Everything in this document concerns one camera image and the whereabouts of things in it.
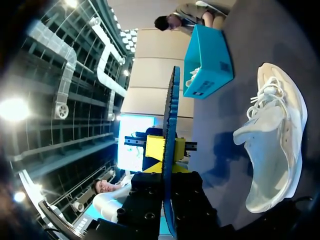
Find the black cable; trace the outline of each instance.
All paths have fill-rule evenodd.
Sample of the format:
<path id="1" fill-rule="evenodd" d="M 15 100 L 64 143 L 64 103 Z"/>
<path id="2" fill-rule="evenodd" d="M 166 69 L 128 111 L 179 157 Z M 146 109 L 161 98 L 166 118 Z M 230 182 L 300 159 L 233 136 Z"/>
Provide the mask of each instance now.
<path id="1" fill-rule="evenodd" d="M 52 231 L 52 232 L 61 233 L 58 229 L 54 229 L 54 228 L 45 228 L 44 231 L 45 231 L 45 232 Z"/>

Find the monitor screen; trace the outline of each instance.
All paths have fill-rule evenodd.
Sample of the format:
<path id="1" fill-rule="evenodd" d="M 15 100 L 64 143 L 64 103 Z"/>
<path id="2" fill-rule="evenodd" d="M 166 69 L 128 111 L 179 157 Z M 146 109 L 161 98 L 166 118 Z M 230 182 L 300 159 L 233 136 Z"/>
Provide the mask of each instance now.
<path id="1" fill-rule="evenodd" d="M 121 115 L 118 139 L 118 168 L 127 171 L 142 171 L 144 149 L 125 145 L 125 136 L 135 137 L 136 132 L 145 132 L 155 124 L 153 116 Z"/>

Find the gray table surface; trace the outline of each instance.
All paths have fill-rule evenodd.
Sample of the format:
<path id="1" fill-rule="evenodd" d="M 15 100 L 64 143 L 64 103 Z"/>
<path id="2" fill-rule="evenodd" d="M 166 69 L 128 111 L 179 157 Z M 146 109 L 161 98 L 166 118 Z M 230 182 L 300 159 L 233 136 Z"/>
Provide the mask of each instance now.
<path id="1" fill-rule="evenodd" d="M 189 169 L 200 173 L 221 224 L 238 229 L 260 217 L 245 207 L 253 171 L 243 145 L 233 142 L 233 132 L 247 121 L 250 98 L 257 95 L 258 67 L 264 62 L 281 67 L 307 105 L 296 198 L 313 195 L 320 176 L 320 62 L 299 25 L 275 0 L 239 0 L 223 31 L 235 78 L 206 99 L 195 100 L 192 140 L 198 147 Z"/>

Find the ventilation duct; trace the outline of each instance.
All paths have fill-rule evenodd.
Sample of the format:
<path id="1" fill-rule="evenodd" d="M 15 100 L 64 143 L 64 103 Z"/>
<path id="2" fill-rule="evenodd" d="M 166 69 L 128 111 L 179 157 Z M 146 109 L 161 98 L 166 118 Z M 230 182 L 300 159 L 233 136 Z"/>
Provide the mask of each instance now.
<path id="1" fill-rule="evenodd" d="M 114 58 L 118 61 L 120 65 L 124 64 L 126 59 L 124 57 L 121 57 L 116 47 L 110 42 L 110 39 L 108 38 L 107 34 L 104 32 L 104 30 L 100 26 L 101 19 L 99 17 L 93 17 L 89 21 L 89 24 L 92 30 L 95 32 L 95 34 L 97 34 L 97 36 L 101 39 L 101 41 L 105 45 L 104 50 L 101 54 L 101 58 L 97 65 L 96 75 L 99 82 L 111 90 L 111 93 L 108 99 L 107 120 L 114 121 L 115 114 L 113 113 L 113 109 L 114 109 L 115 95 L 117 93 L 120 96 L 125 97 L 127 91 L 105 73 L 105 68 L 106 68 L 107 61 L 110 54 L 114 56 Z"/>
<path id="2" fill-rule="evenodd" d="M 64 120 L 69 114 L 67 106 L 70 84 L 77 65 L 77 54 L 65 41 L 41 21 L 36 21 L 28 35 L 66 60 L 54 106 L 54 118 Z"/>

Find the ceiling light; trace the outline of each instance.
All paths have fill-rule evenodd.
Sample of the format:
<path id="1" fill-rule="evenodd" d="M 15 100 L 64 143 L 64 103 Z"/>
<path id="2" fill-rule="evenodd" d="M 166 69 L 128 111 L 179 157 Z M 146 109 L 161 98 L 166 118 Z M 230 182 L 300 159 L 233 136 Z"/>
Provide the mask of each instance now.
<path id="1" fill-rule="evenodd" d="M 129 76 L 128 70 L 124 70 L 124 71 L 123 71 L 123 75 L 125 75 L 126 77 L 128 77 L 128 76 Z"/>
<path id="2" fill-rule="evenodd" d="M 75 9 L 78 5 L 77 0 L 64 0 L 64 1 L 69 7 L 73 8 L 73 9 Z"/>
<path id="3" fill-rule="evenodd" d="M 21 203 L 23 200 L 25 200 L 26 194 L 23 191 L 19 191 L 14 195 L 14 200 L 17 203 Z"/>
<path id="4" fill-rule="evenodd" d="M 27 103 L 20 98 L 7 99 L 0 103 L 0 116 L 7 121 L 22 121 L 29 115 Z"/>

